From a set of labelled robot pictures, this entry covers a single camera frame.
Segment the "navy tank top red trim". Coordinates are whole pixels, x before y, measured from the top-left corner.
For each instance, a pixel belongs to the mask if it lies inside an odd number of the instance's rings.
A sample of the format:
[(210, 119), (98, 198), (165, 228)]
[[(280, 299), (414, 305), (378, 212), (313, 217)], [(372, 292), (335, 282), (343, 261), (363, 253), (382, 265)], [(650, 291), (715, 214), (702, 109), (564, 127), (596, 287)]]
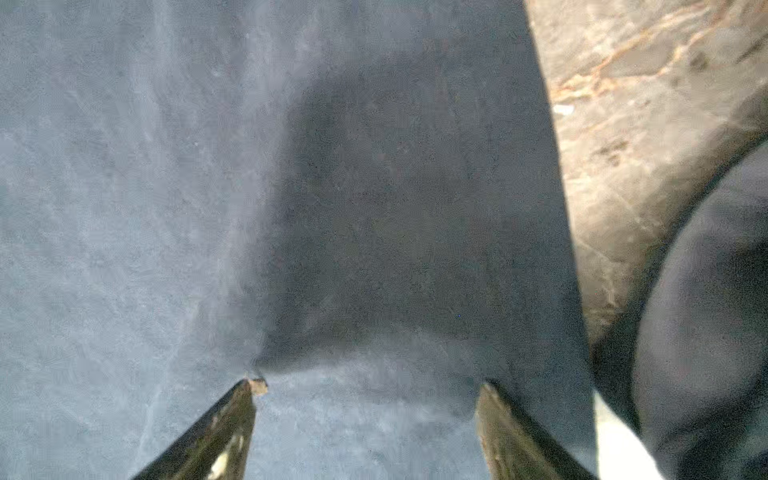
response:
[(595, 468), (522, 2), (2, 3), (2, 477), (129, 478), (246, 375), (250, 479), (484, 479), (488, 380)]

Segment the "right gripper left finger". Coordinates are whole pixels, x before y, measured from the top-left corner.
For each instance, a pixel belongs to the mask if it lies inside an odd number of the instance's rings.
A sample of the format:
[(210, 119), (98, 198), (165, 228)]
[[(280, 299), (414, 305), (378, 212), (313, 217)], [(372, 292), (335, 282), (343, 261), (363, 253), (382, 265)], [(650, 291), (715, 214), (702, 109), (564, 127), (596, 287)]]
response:
[(267, 392), (263, 379), (240, 380), (135, 477), (243, 479), (256, 417), (254, 399)]

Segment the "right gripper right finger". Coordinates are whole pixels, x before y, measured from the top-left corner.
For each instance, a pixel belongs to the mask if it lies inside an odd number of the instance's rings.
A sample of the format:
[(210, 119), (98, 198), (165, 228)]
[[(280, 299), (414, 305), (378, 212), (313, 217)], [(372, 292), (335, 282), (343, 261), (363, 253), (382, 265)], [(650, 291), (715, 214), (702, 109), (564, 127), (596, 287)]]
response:
[(492, 479), (595, 477), (493, 381), (479, 390), (475, 423)]

